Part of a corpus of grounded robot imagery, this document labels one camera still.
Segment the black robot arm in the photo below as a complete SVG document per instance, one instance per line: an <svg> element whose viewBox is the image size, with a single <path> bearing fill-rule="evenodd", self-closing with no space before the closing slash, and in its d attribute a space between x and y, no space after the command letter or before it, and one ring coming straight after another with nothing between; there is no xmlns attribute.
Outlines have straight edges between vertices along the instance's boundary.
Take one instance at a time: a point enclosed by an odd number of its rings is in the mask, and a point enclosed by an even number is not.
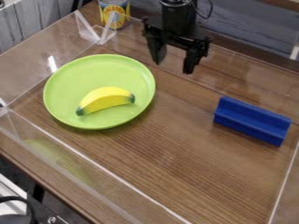
<svg viewBox="0 0 299 224"><path fill-rule="evenodd" d="M159 65L167 54L167 46L186 51L182 72L192 74L203 57L208 56L211 37L207 30L196 24L196 16L207 19L214 5L210 2L210 13L204 17L198 10L198 0L159 0L160 17L145 17L143 36L152 60Z"/></svg>

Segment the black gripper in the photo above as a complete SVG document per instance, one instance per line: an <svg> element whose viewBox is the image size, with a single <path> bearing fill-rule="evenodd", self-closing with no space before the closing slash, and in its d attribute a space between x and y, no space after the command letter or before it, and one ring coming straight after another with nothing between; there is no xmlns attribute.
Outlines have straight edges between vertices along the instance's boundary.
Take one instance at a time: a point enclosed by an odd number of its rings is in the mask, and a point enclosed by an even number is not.
<svg viewBox="0 0 299 224"><path fill-rule="evenodd" d="M186 51L183 72L192 74L202 57L208 56L211 38L196 25L200 16L195 1L160 1L162 15L143 19L143 36L147 39L154 63L159 65L167 54L167 46Z"/></svg>

